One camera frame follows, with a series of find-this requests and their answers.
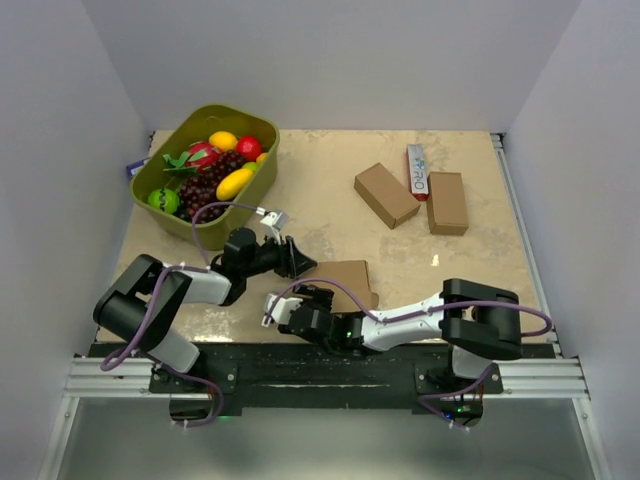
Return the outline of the brown cardboard box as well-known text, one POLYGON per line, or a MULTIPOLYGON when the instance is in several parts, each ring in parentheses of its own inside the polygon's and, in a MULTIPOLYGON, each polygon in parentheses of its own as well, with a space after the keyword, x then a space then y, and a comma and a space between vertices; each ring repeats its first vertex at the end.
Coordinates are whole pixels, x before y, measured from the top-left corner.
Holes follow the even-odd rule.
MULTIPOLYGON (((366 260, 320 262, 305 278, 322 278, 340 283, 353 293, 367 310, 375 310, 379 305, 379 296, 372 290, 370 285, 369 266, 366 260)), ((332 313, 347 314, 362 310, 340 288, 322 282, 312 282, 312 284, 320 288, 328 288, 334 292, 332 313)))

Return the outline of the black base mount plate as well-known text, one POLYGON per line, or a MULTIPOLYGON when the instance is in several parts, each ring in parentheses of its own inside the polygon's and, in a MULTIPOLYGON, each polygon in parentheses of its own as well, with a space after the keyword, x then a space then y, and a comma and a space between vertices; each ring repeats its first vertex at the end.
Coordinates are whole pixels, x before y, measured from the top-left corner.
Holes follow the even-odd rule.
POLYGON ((203 355, 188 379, 153 368, 149 389, 170 396, 175 419, 202 419, 210 405, 237 416, 247 408, 396 409, 427 414, 431 408, 466 426, 479 421, 483 398, 503 390, 493 365, 471 392, 454 377, 451 350, 409 344, 366 360, 332 356, 310 344, 202 343, 203 355))

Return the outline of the yellow toy mango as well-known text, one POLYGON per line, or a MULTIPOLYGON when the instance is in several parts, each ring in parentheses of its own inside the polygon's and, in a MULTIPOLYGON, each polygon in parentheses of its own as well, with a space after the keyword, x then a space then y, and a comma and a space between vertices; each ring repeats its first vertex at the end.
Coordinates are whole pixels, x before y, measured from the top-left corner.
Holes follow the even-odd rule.
POLYGON ((254 171, 240 168, 224 177, 216 188, 216 198, 219 201, 228 201, 235 198, 249 183, 254 171))

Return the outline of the closed brown box right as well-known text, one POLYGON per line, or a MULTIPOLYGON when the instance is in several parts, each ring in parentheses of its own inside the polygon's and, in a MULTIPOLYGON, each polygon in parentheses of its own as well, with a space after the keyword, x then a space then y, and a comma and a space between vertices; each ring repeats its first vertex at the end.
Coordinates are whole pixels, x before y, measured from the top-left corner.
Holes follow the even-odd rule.
POLYGON ((469 228, 462 175, 431 172, 428 177, 428 225, 431 234, 463 236, 469 228))

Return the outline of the green plastic basket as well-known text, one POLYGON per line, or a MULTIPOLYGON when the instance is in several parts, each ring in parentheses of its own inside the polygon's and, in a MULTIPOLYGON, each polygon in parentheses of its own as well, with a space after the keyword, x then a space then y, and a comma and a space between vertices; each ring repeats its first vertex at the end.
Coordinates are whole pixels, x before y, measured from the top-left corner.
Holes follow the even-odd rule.
POLYGON ((131 195, 165 232, 219 250, 274 184, 278 144, 270 121, 205 105, 150 155, 131 180, 131 195))

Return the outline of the green toy watermelon ball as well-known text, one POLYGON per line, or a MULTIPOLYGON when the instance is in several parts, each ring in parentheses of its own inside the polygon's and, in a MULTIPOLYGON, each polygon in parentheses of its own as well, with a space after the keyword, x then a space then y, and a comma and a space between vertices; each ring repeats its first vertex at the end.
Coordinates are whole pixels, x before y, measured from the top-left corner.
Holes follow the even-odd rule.
POLYGON ((159 188, 148 195, 147 204, 172 215, 180 208, 181 200, 176 191, 169 188, 159 188))

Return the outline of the closed brown box middle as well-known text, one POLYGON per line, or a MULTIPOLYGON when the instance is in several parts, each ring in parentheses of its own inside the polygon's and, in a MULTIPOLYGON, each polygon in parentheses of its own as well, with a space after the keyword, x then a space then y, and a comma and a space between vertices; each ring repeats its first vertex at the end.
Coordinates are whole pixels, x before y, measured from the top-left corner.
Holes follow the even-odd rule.
POLYGON ((389 229, 414 217, 421 206, 381 163, 357 174, 354 189, 389 229))

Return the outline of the dark red toy grapes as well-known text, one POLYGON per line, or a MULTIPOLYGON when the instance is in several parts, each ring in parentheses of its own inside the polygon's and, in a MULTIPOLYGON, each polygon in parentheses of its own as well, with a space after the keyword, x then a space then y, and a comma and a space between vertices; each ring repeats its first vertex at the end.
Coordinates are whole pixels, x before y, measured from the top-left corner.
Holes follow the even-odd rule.
POLYGON ((221 177, 211 172, 188 177, 178 190, 180 206, 174 215, 181 220, 191 222, 200 208, 218 202, 216 189, 221 180, 221 177))

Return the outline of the closed brown box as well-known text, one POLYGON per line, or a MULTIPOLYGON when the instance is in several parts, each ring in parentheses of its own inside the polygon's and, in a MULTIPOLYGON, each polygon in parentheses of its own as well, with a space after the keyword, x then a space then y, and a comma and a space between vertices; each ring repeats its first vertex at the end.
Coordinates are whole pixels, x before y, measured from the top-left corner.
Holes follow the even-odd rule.
POLYGON ((463 236, 469 228, 462 175, 431 172, 428 177, 428 225, 431 234, 463 236))
POLYGON ((414 217, 421 206, 381 163, 357 174, 354 189, 389 229, 414 217))

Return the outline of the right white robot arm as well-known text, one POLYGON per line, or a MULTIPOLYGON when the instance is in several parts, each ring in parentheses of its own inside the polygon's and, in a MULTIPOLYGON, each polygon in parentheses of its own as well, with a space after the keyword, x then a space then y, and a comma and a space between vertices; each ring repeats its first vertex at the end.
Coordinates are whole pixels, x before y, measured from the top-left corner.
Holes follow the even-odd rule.
POLYGON ((417 303, 370 310, 335 280, 297 280, 267 296, 263 324, 341 358, 362 360, 399 346, 441 339, 452 347, 448 386, 469 392, 493 361, 523 356, 517 295, 462 279, 417 303))

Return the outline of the toothpaste box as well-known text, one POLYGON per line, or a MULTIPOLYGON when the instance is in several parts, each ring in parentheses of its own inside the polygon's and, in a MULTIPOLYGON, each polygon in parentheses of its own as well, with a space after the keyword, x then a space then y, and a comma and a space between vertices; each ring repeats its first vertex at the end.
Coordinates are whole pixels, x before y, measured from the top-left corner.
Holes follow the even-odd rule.
POLYGON ((417 200, 426 202, 429 197, 429 186, 424 149, 420 144, 408 144, 406 153, 409 191, 417 200))

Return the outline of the purple toy grapes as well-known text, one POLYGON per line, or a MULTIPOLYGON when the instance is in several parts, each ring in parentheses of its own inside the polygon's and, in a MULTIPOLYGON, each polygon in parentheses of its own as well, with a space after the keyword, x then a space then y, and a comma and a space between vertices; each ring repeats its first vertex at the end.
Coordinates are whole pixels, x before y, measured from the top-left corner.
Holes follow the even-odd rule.
POLYGON ((213 163, 209 173, 214 182, 222 181, 226 176, 240 169, 248 159, 236 150, 222 153, 213 163))

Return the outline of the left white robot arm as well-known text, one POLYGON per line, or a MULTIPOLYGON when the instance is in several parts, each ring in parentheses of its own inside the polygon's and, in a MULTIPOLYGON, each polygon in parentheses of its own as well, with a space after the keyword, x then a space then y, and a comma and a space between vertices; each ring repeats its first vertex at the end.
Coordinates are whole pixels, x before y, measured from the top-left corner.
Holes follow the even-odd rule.
POLYGON ((296 279, 316 266, 292 237, 267 237, 259 243, 245 227, 231 232, 222 253, 205 269, 168 265, 141 254, 94 308, 95 323, 126 342, 104 359, 101 369, 117 368, 137 350, 173 369, 171 378, 183 391, 196 392, 206 383, 207 368, 198 362, 198 347, 172 327, 181 306, 229 306, 244 294, 250 277, 272 271, 296 279))

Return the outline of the pink toy dragon fruit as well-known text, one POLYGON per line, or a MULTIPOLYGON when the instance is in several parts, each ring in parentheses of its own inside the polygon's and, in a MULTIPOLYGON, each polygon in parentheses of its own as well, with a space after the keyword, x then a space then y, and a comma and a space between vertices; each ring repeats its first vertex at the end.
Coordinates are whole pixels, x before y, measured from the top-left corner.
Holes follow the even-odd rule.
POLYGON ((219 148, 206 141, 190 145, 187 153, 188 157, 184 166, 198 174, 209 171, 222 155, 222 151, 219 148))

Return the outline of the yellow toy lemon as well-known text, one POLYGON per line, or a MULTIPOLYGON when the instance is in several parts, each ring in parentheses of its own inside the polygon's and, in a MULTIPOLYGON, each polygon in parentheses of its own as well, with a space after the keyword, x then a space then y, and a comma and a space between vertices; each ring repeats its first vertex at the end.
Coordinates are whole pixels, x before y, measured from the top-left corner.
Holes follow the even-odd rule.
POLYGON ((238 143, 238 138, 228 131, 217 131, 208 138, 209 144, 221 152, 234 150, 238 143))

